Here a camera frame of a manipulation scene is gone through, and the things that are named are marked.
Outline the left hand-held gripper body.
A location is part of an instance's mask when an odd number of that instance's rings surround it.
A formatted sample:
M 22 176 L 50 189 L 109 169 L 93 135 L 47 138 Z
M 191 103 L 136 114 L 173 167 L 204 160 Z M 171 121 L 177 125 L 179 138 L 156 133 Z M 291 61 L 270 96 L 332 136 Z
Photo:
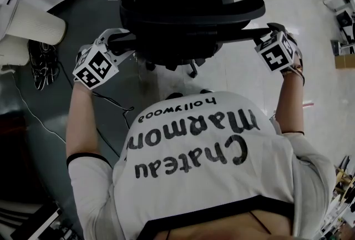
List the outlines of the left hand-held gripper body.
M 103 37 L 80 47 L 73 70 L 75 81 L 93 90 L 119 72 L 120 58 L 109 50 Z

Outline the person's right hand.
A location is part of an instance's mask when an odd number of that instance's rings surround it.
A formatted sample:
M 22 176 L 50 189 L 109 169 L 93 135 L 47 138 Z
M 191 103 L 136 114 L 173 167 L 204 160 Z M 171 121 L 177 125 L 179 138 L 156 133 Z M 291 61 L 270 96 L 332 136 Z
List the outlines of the person's right hand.
M 300 49 L 298 48 L 298 46 L 295 47 L 294 65 L 296 66 L 297 69 L 303 68 L 302 53 L 301 53 Z

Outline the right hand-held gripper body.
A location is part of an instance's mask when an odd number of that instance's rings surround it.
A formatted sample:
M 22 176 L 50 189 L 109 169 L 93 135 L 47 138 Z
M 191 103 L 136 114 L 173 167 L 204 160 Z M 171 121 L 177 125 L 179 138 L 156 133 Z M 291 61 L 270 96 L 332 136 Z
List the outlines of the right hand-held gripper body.
M 296 45 L 288 34 L 280 31 L 267 41 L 257 43 L 255 51 L 270 72 L 279 72 L 294 62 Z

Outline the person's black trousers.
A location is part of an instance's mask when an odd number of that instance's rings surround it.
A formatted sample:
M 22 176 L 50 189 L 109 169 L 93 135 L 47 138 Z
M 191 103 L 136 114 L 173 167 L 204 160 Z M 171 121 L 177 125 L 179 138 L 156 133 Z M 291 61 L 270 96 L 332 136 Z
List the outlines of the person's black trousers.
M 200 94 L 207 94 L 207 93 L 213 93 L 214 91 L 213 90 L 210 90 L 210 89 L 202 89 L 200 91 Z M 170 94 L 166 100 L 170 100 L 170 99 L 177 99 L 177 98 L 181 98 L 183 97 L 184 94 L 183 93 L 172 93 Z

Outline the black mesh office chair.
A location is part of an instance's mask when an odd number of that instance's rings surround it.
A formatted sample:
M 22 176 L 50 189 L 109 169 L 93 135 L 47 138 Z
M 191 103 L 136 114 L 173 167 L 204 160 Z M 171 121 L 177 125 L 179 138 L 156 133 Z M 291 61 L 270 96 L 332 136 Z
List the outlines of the black mesh office chair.
M 130 35 L 108 46 L 116 55 L 138 53 L 148 70 L 157 65 L 175 70 L 196 68 L 225 43 L 251 40 L 262 43 L 270 28 L 248 28 L 265 14 L 263 0 L 120 0 L 120 20 Z

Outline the white ribbed appliance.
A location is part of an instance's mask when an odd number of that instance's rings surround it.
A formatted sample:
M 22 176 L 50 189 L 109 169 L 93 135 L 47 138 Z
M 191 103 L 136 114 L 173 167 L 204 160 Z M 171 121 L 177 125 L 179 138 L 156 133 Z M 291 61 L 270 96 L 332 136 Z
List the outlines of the white ribbed appliance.
M 66 22 L 21 0 L 0 4 L 0 75 L 29 62 L 28 41 L 59 44 Z

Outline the person's neck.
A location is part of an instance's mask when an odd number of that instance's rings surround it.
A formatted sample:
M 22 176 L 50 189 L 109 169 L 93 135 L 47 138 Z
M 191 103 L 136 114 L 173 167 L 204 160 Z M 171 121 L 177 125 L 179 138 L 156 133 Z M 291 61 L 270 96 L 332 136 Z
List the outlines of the person's neck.
M 282 215 L 254 210 L 248 213 L 163 231 L 154 240 L 295 240 L 292 221 Z

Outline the brown cardboard box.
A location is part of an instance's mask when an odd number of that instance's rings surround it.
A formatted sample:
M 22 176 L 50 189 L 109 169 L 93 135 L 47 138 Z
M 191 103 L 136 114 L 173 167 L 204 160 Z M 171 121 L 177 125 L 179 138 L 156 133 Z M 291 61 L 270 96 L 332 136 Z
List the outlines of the brown cardboard box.
M 355 69 L 355 54 L 335 56 L 334 63 L 336 69 Z

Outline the person's right forearm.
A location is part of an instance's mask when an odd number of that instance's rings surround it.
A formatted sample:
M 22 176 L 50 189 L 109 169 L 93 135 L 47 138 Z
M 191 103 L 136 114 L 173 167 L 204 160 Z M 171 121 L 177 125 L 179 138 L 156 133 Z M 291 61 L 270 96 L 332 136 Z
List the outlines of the person's right forearm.
M 293 72 L 284 76 L 275 119 L 283 134 L 304 134 L 303 80 Z

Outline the person's left forearm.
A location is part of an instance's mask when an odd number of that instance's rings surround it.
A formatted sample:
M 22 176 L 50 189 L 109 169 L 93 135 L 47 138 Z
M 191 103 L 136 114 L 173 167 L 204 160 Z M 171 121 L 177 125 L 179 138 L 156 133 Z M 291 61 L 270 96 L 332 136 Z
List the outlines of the person's left forearm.
M 70 101 L 66 130 L 67 163 L 79 157 L 93 157 L 108 162 L 99 152 L 92 91 L 75 82 Z

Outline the person's white printed t-shirt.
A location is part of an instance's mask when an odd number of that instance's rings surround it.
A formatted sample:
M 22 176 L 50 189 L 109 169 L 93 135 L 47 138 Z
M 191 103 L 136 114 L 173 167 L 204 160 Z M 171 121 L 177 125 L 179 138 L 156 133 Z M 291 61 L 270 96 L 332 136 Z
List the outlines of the person's white printed t-shirt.
M 67 159 L 85 240 L 150 240 L 163 230 L 263 210 L 312 238 L 336 183 L 333 163 L 300 132 L 283 134 L 229 92 L 163 100 L 134 120 L 115 166 Z

